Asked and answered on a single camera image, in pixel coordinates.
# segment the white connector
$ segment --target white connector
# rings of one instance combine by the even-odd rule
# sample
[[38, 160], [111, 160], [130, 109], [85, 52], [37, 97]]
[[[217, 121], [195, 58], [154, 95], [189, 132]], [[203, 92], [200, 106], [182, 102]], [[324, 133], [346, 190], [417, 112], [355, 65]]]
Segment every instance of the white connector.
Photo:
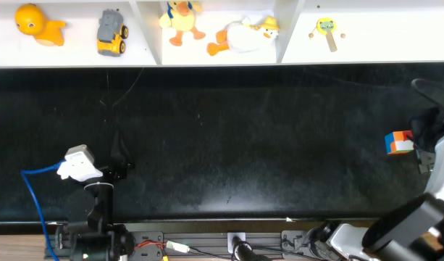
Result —
[[182, 252], [182, 253], [188, 253], [190, 251], [190, 247], [184, 244], [180, 244], [177, 242], [173, 242], [173, 241], [167, 241], [167, 245], [166, 248], [168, 249], [173, 249], [175, 251], [178, 252]]
[[93, 155], [86, 145], [70, 148], [64, 158], [66, 161], [57, 170], [62, 179], [71, 177], [77, 181], [86, 181], [103, 176], [103, 173], [94, 167]]

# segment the black tabletop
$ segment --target black tabletop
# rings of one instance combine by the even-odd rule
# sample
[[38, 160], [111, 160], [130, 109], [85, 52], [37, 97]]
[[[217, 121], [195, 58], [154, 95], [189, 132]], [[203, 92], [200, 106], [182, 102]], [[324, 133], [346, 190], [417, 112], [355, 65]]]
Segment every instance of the black tabletop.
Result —
[[[444, 80], [444, 64], [144, 69], [111, 106], [139, 72], [0, 70], [0, 221], [38, 220], [21, 169], [79, 144], [104, 161], [115, 128], [136, 164], [114, 185], [121, 222], [375, 217], [426, 186], [384, 137], [430, 105], [410, 80]], [[66, 220], [83, 188], [29, 179], [46, 219]]]

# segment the blue vest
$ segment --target blue vest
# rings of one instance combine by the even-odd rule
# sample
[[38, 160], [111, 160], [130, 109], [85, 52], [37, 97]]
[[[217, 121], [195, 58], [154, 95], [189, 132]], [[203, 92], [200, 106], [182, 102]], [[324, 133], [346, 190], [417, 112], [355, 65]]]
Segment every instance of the blue vest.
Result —
[[[169, 7], [169, 9], [167, 10], [167, 14], [169, 15], [170, 19], [173, 19], [173, 14], [171, 12], [173, 8], [170, 6], [169, 2], [167, 2], [167, 6]], [[188, 2], [188, 7], [190, 8], [190, 10], [193, 9], [193, 5], [191, 4], [191, 2]]]

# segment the toy truck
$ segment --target toy truck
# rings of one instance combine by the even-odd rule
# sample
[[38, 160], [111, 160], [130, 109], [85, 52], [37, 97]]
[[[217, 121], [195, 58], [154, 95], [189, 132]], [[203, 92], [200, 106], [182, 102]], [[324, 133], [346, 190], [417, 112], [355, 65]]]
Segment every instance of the toy truck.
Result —
[[125, 52], [128, 28], [123, 24], [123, 16], [114, 10], [104, 10], [99, 19], [98, 53], [111, 57], [119, 57]]

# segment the toy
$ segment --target toy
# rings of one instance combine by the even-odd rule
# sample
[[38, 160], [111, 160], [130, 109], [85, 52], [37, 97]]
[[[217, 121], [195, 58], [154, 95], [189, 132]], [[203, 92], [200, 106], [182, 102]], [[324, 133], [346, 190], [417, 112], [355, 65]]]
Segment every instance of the toy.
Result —
[[98, 53], [111, 57], [119, 57], [125, 52], [128, 28], [123, 24], [123, 16], [114, 10], [104, 10], [99, 19]]
[[60, 28], [65, 22], [49, 20], [43, 11], [34, 4], [24, 4], [19, 7], [15, 15], [17, 29], [21, 33], [33, 36], [44, 46], [62, 46], [64, 38]]
[[209, 43], [207, 52], [215, 56], [220, 51], [228, 49], [239, 53], [256, 51], [272, 44], [279, 30], [277, 20], [270, 16], [259, 26], [251, 25], [248, 18], [242, 22], [232, 22], [226, 30], [217, 33], [218, 44]]
[[[313, 31], [309, 34], [309, 38], [312, 39], [314, 37], [314, 31], [318, 30], [319, 33], [326, 36], [326, 41], [328, 42], [328, 46], [330, 47], [331, 52], [335, 52], [338, 50], [336, 46], [335, 39], [332, 37], [332, 34], [336, 31], [336, 21], [331, 18], [321, 18], [317, 22], [317, 26], [313, 29]], [[345, 34], [341, 33], [340, 37], [342, 39], [345, 38]]]
[[384, 138], [388, 154], [405, 154], [413, 150], [413, 134], [409, 130], [394, 131]]
[[174, 46], [182, 46], [182, 37], [185, 32], [191, 31], [196, 40], [206, 37], [205, 33], [198, 31], [196, 26], [196, 16], [194, 11], [202, 12], [202, 6], [196, 2], [190, 1], [171, 1], [167, 2], [167, 13], [162, 15], [159, 25], [162, 28], [172, 26], [177, 31], [177, 35], [170, 39]]

